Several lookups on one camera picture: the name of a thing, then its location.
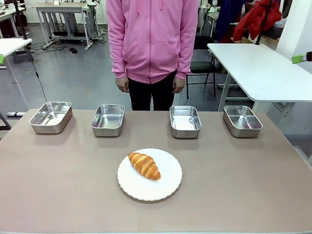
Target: chair backrest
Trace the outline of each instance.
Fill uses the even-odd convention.
[[[207,50],[207,44],[213,43],[214,40],[212,40],[209,36],[196,36],[195,37],[195,43],[194,43],[194,50]]]

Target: plate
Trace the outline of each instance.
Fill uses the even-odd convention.
[[[161,179],[152,181],[141,176],[126,156],[117,171],[118,184],[123,191],[143,201],[162,200],[173,194],[182,180],[182,169],[178,160],[170,153],[159,149],[142,149],[136,152],[153,158]]]

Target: person's right hand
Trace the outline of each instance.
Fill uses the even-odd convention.
[[[128,90],[129,80],[127,77],[116,79],[116,85],[121,92],[123,93],[129,92]]]

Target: pink hoodie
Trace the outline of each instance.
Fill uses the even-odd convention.
[[[156,83],[190,73],[197,0],[106,0],[116,78]]]

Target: croissant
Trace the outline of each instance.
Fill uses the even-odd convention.
[[[154,160],[147,155],[140,153],[130,153],[128,155],[132,166],[139,172],[142,176],[151,179],[159,180],[160,172]]]

